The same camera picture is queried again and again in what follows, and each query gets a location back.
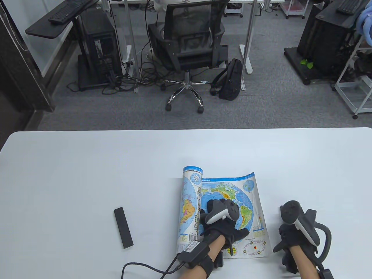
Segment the black backpack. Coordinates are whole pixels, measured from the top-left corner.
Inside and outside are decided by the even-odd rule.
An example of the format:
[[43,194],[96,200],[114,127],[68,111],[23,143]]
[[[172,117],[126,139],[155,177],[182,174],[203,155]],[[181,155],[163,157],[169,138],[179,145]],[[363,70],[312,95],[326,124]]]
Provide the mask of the black backpack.
[[211,84],[210,93],[212,96],[217,95],[220,99],[232,101],[238,97],[241,86],[241,73],[243,71],[243,64],[239,59],[234,58],[227,65],[226,69],[220,72]]

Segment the keyboard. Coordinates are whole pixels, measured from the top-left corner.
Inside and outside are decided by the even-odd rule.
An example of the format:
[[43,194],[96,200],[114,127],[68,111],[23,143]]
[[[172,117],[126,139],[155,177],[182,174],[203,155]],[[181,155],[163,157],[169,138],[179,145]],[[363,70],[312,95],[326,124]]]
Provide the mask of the keyboard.
[[345,15],[353,15],[359,8],[361,2],[362,0],[343,0],[337,8],[337,11]]
[[48,20],[54,24],[65,24],[70,21],[91,0],[65,0],[60,8]]

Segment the black glove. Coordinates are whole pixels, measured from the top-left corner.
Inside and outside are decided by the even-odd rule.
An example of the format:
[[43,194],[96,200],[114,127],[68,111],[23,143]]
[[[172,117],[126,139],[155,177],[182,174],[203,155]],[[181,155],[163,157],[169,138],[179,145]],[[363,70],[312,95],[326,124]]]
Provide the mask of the black glove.
[[[213,200],[209,200],[207,202],[207,210],[208,212],[212,211],[213,207]],[[205,213],[204,210],[200,210],[201,215]],[[233,255],[233,246],[232,244],[235,241],[241,240],[244,237],[246,237],[249,234],[249,230],[246,228],[237,230],[235,229],[236,221],[233,221],[229,218],[225,218],[224,220],[220,219],[213,224],[207,225],[205,223],[205,218],[200,219],[200,224],[203,225],[204,232],[201,233],[200,235],[203,235],[205,239],[207,239],[208,242],[208,237],[210,241],[218,238],[219,235],[223,235],[226,239],[225,245],[222,247],[223,249],[230,248],[230,254]]]
[[295,260],[293,259],[292,254],[289,250],[289,248],[293,246],[300,246],[304,254],[314,265],[318,266],[318,268],[320,269],[323,268],[322,264],[315,256],[315,253],[318,253],[318,248],[312,245],[304,236],[304,234],[296,228],[295,225],[281,225],[279,228],[279,234],[282,237],[282,241],[274,247],[273,252],[276,253],[280,250],[283,250],[285,252],[285,255],[282,259],[282,264],[285,265],[287,271],[294,274],[298,272]]

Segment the chair base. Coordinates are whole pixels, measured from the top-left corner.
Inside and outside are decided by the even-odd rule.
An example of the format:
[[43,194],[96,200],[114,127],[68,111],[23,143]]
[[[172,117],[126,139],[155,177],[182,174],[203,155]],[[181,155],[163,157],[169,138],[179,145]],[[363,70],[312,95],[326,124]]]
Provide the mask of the chair base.
[[192,87],[193,85],[201,85],[201,84],[211,84],[208,81],[201,81],[201,82],[191,82],[190,81],[190,72],[186,71],[185,72],[185,81],[176,81],[176,80],[166,80],[165,82],[167,83],[176,83],[176,84],[181,84],[182,86],[178,88],[176,91],[173,92],[173,94],[169,97],[167,105],[165,107],[166,111],[171,111],[172,110],[172,101],[180,94],[184,89],[190,90],[192,93],[194,93],[194,96],[196,100],[198,101],[199,107],[198,107],[198,113],[203,113],[204,112],[204,105],[203,105],[203,100],[198,94],[198,92]]

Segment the black eraser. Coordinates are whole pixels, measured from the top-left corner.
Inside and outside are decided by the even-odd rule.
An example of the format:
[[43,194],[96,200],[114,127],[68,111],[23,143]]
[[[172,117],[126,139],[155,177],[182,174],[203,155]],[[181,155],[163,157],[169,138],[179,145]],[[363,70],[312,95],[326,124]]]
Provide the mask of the black eraser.
[[122,207],[117,208],[114,210],[114,213],[124,249],[133,246],[133,240],[131,232],[129,231],[128,223],[126,222],[124,209]]

